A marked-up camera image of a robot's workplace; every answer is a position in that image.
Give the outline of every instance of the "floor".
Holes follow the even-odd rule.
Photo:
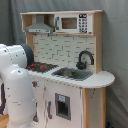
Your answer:
[[[8,115],[0,115],[0,128],[6,128],[8,123]]]

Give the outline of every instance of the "microwave door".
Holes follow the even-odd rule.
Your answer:
[[[57,15],[56,32],[79,33],[79,15]]]

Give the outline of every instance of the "stovetop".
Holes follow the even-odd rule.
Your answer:
[[[40,63],[40,62],[33,62],[33,64],[28,67],[28,70],[31,71],[36,71],[36,72],[47,72],[55,67],[58,67],[58,65],[53,65],[53,64],[47,64],[47,63]]]

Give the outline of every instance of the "microwave window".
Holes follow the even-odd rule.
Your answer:
[[[62,29],[77,29],[77,18],[62,18]]]

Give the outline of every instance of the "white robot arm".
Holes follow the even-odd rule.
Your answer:
[[[7,105],[7,128],[35,128],[33,117],[36,114],[36,100],[29,73],[24,69],[33,61],[33,52],[26,44],[0,45],[0,77],[3,82],[0,109],[5,111]]]

